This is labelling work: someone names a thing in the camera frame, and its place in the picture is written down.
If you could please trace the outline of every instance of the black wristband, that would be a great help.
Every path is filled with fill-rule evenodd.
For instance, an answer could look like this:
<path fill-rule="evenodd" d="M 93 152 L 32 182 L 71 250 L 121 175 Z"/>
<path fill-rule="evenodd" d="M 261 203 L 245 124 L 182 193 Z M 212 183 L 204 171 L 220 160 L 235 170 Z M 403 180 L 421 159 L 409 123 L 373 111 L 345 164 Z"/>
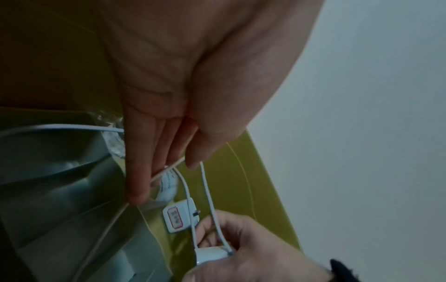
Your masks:
<path fill-rule="evenodd" d="M 360 282 L 358 277 L 355 277 L 350 269 L 348 269 L 341 262 L 331 259 L 331 272 L 334 278 L 330 282 Z"/>

